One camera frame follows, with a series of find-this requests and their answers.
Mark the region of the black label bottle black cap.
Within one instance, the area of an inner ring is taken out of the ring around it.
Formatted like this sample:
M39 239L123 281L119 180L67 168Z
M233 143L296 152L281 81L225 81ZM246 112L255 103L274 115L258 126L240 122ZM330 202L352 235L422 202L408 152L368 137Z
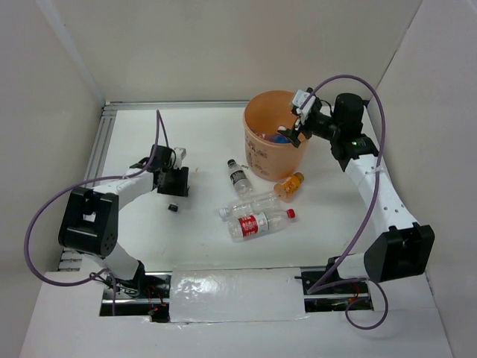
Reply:
M178 213L179 209L180 209L180 205L176 201L173 201L168 204L168 210L173 213Z

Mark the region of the red label bottle red cap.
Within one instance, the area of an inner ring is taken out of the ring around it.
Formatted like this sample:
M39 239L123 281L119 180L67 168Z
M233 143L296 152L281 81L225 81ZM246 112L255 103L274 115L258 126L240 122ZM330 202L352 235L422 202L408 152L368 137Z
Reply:
M296 219L293 209L269 209L228 221L227 228L234 242L243 242L283 230Z

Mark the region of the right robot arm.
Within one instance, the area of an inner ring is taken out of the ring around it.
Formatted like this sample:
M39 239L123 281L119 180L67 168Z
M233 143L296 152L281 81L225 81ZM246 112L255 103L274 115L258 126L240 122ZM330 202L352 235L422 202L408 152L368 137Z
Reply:
M354 254L347 248L341 256L329 260L324 276L328 289L343 292L352 278L381 283L423 274L435 232L410 214L378 158L378 148L364 134L362 98L342 93L336 97L330 115L325 115L320 100L310 90L299 90L291 106L297 119L282 135L294 147L300 146L300 135L329 141L332 156L367 205L365 218L376 233L376 239L364 252Z

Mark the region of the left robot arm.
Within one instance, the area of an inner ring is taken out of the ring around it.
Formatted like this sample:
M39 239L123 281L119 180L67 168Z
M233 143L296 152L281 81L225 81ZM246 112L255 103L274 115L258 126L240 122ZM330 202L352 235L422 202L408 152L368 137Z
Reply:
M121 290L132 298L143 295L148 285L160 284L160 279L148 279L144 264L118 244L119 211L152 191L188 196L189 169L183 165L185 157L184 148L154 146L150 157L133 164L118 179L93 188L75 187L60 226L60 245L90 256L108 269Z

